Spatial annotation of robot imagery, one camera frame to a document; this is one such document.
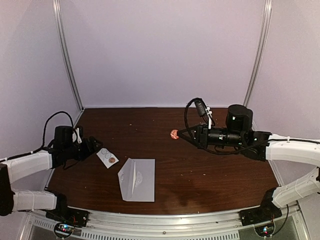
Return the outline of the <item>red seal sticker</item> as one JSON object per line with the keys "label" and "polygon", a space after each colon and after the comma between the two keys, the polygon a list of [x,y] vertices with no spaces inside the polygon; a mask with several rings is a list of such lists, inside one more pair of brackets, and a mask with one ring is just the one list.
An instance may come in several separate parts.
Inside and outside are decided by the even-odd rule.
{"label": "red seal sticker", "polygon": [[173,129],[171,132],[170,132],[170,137],[174,140],[177,140],[179,139],[179,136],[178,136],[178,130],[177,129]]}

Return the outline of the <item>white sticker sheet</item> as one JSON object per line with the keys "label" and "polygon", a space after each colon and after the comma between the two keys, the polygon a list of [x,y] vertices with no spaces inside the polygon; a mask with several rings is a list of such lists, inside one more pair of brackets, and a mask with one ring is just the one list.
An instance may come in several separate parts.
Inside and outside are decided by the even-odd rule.
{"label": "white sticker sheet", "polygon": [[[107,169],[109,169],[110,167],[112,167],[114,164],[118,163],[119,160],[118,158],[111,153],[108,149],[106,148],[101,148],[100,151],[98,151],[96,153],[96,155],[98,156],[98,158],[102,161],[102,163],[105,165],[105,167]],[[114,163],[110,163],[109,162],[109,158],[115,158],[115,162]]]}

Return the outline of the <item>grey envelope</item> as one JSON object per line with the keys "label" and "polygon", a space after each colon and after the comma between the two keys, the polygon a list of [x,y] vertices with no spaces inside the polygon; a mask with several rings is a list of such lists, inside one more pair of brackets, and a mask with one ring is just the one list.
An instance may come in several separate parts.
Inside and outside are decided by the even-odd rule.
{"label": "grey envelope", "polygon": [[118,172],[123,201],[151,203],[155,201],[155,161],[155,159],[127,159]]}

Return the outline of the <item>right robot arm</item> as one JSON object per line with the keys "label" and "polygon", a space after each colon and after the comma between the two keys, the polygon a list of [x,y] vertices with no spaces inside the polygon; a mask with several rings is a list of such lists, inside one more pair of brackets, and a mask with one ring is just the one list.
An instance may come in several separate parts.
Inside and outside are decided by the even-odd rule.
{"label": "right robot arm", "polygon": [[268,220],[276,208],[281,209],[289,203],[320,191],[320,142],[319,140],[292,138],[267,131],[252,129],[253,111],[240,104],[227,108],[225,127],[217,127],[212,111],[202,99],[195,98],[200,117],[207,118],[206,123],[190,127],[188,108],[184,110],[185,128],[173,130],[172,138],[182,138],[198,149],[213,155],[243,155],[256,161],[290,161],[313,165],[308,174],[288,183],[268,190],[261,206],[256,210],[259,220]]}

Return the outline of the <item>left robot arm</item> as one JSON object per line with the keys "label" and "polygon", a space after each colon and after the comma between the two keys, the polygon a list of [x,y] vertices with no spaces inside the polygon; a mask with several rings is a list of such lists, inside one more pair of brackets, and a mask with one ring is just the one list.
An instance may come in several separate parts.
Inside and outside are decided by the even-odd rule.
{"label": "left robot arm", "polygon": [[83,137],[81,126],[57,126],[47,147],[0,161],[0,214],[33,210],[48,211],[61,222],[72,218],[67,198],[50,191],[14,190],[12,184],[38,172],[66,167],[68,160],[78,162],[98,152],[103,143],[95,137]]}

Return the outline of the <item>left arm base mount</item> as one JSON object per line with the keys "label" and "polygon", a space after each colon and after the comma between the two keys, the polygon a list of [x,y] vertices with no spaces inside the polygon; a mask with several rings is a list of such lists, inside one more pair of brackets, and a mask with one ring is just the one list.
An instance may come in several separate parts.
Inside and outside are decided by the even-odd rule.
{"label": "left arm base mount", "polygon": [[65,240],[76,229],[86,227],[89,212],[68,206],[67,197],[55,191],[49,191],[57,198],[56,207],[53,210],[45,210],[45,217],[56,221],[53,233],[58,239]]}

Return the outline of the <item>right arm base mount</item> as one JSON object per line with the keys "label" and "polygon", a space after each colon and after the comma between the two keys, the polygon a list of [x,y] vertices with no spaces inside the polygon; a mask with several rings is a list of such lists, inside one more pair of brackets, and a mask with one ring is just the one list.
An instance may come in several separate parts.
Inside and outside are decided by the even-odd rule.
{"label": "right arm base mount", "polygon": [[274,187],[265,192],[260,206],[239,212],[242,226],[256,225],[255,232],[259,237],[271,237],[277,232],[274,220],[282,216],[282,211],[272,203],[275,190]]}

